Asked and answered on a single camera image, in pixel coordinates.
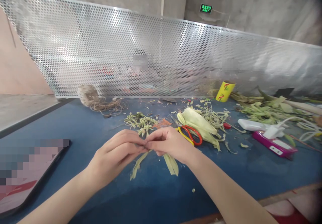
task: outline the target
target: scissors blade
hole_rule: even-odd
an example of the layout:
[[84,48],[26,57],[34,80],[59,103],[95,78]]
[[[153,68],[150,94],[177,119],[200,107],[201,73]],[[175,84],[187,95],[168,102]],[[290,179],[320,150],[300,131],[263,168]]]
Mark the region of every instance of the scissors blade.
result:
[[174,123],[178,126],[181,127],[182,125],[178,123],[178,121],[169,113],[169,116],[172,118],[172,120],[174,121]]

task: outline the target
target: perforated metal panel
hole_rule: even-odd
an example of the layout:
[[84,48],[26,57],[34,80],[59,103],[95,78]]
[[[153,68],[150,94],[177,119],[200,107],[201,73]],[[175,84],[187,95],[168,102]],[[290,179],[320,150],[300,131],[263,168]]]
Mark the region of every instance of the perforated metal panel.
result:
[[122,97],[322,88],[321,47],[73,0],[0,0],[57,97],[92,84]]

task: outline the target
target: green exit sign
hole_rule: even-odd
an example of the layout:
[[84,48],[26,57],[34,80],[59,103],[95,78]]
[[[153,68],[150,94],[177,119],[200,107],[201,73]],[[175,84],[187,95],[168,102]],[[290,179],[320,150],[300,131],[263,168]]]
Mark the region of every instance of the green exit sign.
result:
[[210,14],[212,6],[201,4],[200,11]]

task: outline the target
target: pink power bank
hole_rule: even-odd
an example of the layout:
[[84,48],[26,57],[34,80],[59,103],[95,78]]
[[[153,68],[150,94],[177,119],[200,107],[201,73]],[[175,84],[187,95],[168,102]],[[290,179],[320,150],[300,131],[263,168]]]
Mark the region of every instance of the pink power bank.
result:
[[256,131],[253,133],[253,138],[282,158],[288,158],[298,151],[296,148],[277,138],[268,139],[263,134],[263,131]]

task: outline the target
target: yellow cup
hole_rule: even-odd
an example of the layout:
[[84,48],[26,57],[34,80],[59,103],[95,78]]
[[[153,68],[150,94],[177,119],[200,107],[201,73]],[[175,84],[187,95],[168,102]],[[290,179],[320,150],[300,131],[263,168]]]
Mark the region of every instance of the yellow cup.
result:
[[235,83],[231,81],[224,81],[217,93],[216,100],[226,102],[230,96],[230,93],[235,87]]

